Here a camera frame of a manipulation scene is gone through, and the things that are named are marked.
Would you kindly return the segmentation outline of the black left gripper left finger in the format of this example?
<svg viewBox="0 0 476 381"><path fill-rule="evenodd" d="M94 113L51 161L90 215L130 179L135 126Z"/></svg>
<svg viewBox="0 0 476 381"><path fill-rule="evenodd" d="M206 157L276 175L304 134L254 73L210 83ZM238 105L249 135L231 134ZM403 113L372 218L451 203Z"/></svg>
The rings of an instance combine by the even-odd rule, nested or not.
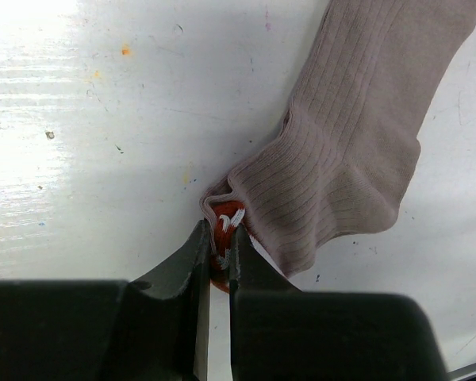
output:
<svg viewBox="0 0 476 381"><path fill-rule="evenodd" d="M183 380L206 380L209 343L209 223L200 220L187 241L131 285L143 298L141 353Z"/></svg>

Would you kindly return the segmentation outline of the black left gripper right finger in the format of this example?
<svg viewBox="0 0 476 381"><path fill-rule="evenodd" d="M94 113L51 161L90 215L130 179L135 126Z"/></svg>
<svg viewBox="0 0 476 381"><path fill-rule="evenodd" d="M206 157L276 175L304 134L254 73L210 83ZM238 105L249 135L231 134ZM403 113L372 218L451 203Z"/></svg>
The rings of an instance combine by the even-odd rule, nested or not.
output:
<svg viewBox="0 0 476 381"><path fill-rule="evenodd" d="M232 378L268 377L286 343L281 301L299 290L257 252L243 225L232 235L229 290Z"/></svg>

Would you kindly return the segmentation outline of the grey sock with red cuff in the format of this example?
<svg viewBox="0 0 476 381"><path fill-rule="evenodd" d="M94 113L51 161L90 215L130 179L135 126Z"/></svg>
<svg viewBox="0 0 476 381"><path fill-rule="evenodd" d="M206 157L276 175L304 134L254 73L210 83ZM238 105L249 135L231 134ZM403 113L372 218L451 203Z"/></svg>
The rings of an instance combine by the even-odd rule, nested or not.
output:
<svg viewBox="0 0 476 381"><path fill-rule="evenodd" d="M212 281L228 289L239 225L285 276L317 249L397 220L420 155L417 135L476 1L332 1L279 135L202 196Z"/></svg>

